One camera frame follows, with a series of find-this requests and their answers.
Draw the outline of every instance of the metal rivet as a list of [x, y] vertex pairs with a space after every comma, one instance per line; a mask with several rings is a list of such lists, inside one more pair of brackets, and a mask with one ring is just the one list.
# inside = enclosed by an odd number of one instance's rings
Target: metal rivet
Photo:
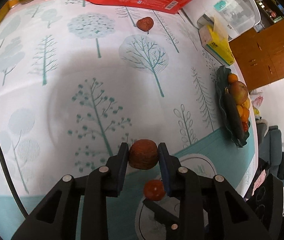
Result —
[[223, 182], [224, 181], [224, 177], [222, 175], [216, 175], [215, 176], [215, 180], [218, 182]]
[[105, 173], [105, 172], [109, 171], [109, 168], [107, 166], [102, 166], [102, 167], [99, 168], [99, 171], [102, 172], [102, 173]]
[[179, 167], [178, 171], [180, 173], [187, 173], [188, 172], [188, 169], [186, 167]]
[[176, 230], [178, 227], [179, 227], [179, 226], [178, 226], [177, 224], [173, 224], [173, 225], [171, 226], [171, 229], [172, 229], [172, 230]]
[[62, 180], [63, 180], [64, 182], [69, 182], [71, 179], [72, 179], [72, 176], [71, 176], [71, 175], [64, 175], [63, 178], [62, 178]]

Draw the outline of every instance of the gray chair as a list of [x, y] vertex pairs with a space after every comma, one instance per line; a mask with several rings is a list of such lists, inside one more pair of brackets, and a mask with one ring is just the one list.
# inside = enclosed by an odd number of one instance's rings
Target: gray chair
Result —
[[277, 125], [270, 126], [266, 136], [266, 124], [256, 125], [259, 144], [259, 158], [270, 164], [269, 173], [277, 177], [279, 165], [282, 161], [282, 133]]

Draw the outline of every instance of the brown cabinet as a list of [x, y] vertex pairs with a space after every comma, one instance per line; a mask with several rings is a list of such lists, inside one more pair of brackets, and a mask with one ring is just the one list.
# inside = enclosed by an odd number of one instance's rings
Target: brown cabinet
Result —
[[284, 19], [259, 33], [248, 30], [230, 47], [249, 90], [284, 78]]

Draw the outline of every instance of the dark green leaf-shaped tray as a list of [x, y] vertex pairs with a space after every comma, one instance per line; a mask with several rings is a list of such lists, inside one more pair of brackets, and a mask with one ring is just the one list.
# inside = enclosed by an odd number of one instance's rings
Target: dark green leaf-shaped tray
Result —
[[218, 103], [221, 110], [224, 125], [229, 135], [231, 136], [232, 142], [234, 142], [238, 148], [243, 148], [243, 146], [247, 144], [246, 140], [250, 136], [250, 133], [248, 131], [245, 132], [243, 140], [240, 140], [236, 137], [235, 133], [232, 131], [231, 124], [229, 123], [229, 120], [226, 115], [226, 108], [224, 106], [224, 88], [229, 87], [229, 83], [227, 81], [229, 74], [231, 74], [231, 70], [229, 68], [226, 68], [225, 66], [220, 66], [220, 68], [216, 71], [216, 92], [218, 96]]

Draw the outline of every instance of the cucumber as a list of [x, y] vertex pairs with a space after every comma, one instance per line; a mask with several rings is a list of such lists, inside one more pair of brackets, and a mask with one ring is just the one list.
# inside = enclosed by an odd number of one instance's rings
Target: cucumber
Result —
[[224, 93], [224, 105], [226, 108], [226, 115], [229, 123], [231, 124], [232, 130], [236, 137], [240, 140], [244, 139], [244, 130], [240, 115], [238, 113], [235, 100], [229, 93], [228, 88], [225, 87]]

